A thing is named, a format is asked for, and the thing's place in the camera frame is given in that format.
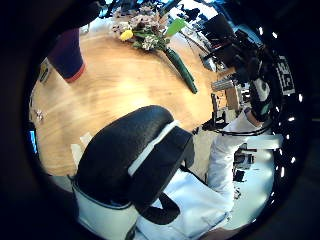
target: yellow flower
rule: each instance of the yellow flower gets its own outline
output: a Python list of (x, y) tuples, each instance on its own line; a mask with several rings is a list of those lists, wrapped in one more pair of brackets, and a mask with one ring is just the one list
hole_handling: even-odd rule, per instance
[(133, 37), (133, 32), (131, 30), (126, 30), (120, 35), (119, 39), (121, 41), (126, 41), (132, 37)]

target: green stem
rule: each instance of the green stem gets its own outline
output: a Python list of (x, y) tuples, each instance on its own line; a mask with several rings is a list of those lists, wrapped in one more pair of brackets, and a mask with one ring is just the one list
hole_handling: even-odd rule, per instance
[(179, 55), (170, 48), (167, 48), (166, 50), (164, 50), (164, 53), (169, 58), (170, 62), (172, 62), (172, 64), (176, 67), (176, 69), (180, 73), (183, 80), (187, 83), (191, 92), (196, 94), (198, 90), (193, 83), (194, 79), (193, 79), (192, 75), (190, 74), (190, 72), (188, 71), (188, 69), (186, 68), (186, 66), (184, 65), (184, 63), (182, 62)]

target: wooden table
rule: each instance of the wooden table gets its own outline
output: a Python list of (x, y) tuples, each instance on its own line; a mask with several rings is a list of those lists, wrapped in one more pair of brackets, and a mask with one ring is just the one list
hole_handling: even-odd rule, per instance
[(81, 36), (86, 68), (74, 83), (66, 83), (53, 71), (45, 83), (37, 83), (32, 96), (34, 109), (43, 112), (34, 120), (41, 162), (52, 175), (74, 174), (76, 166), (70, 144), (92, 136), (119, 117), (147, 105), (167, 108), (181, 127), (191, 131), (211, 118), (211, 88), (216, 73), (205, 69), (200, 50), (181, 36), (170, 46), (180, 55), (195, 78), (193, 94), (163, 53), (135, 50), (107, 35), (110, 21), (97, 19)]

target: sleeve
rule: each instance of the sleeve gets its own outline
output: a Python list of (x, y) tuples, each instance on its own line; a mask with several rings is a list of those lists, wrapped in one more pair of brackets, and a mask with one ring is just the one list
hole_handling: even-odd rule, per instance
[[(250, 123), (244, 113), (229, 123), (223, 130), (226, 132), (247, 132), (258, 130)], [(213, 141), (209, 157), (208, 186), (220, 193), (228, 202), (233, 202), (233, 161), (234, 153), (248, 141), (246, 136), (219, 134)]]

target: purple vase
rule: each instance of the purple vase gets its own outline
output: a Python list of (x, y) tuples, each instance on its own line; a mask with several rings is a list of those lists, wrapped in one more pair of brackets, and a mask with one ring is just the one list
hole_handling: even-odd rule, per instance
[(85, 66), (79, 46), (79, 28), (63, 32), (48, 59), (66, 82), (77, 80)]

